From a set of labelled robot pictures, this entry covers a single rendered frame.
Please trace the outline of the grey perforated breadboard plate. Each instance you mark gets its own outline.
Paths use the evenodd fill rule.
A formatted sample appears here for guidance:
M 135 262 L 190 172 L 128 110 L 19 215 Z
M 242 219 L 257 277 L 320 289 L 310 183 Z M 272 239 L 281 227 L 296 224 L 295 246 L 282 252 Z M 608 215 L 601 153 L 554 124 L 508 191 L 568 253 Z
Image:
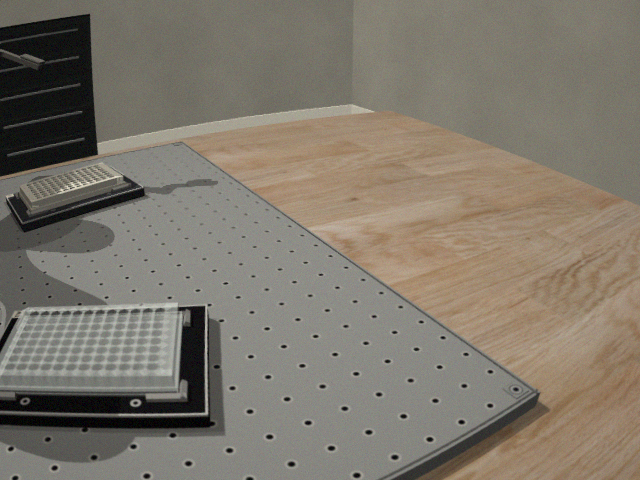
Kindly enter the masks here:
M 20 186 L 145 195 L 23 232 Z M 208 305 L 210 427 L 0 425 L 0 480 L 415 480 L 540 391 L 176 142 L 0 180 L 0 337 L 27 307 Z

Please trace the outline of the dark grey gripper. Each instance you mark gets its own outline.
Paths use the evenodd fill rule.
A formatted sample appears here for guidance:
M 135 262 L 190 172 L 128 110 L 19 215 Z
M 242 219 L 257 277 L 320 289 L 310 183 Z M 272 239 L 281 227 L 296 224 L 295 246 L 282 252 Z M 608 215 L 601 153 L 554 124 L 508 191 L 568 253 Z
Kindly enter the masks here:
M 45 64 L 44 60 L 36 58 L 34 56 L 28 54 L 18 56 L 2 49 L 0 49 L 0 57 L 4 57 L 35 70 L 41 70 L 43 68 L 43 64 Z

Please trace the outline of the white well plate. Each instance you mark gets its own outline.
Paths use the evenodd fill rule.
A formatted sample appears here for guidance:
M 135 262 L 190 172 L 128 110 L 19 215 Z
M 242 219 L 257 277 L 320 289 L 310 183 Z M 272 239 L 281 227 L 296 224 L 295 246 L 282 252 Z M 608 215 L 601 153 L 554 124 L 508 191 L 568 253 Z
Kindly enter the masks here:
M 123 175 L 101 162 L 22 184 L 19 196 L 33 212 L 111 192 L 112 188 L 125 184 Z
M 0 352 L 0 392 L 179 393 L 178 303 L 28 307 Z

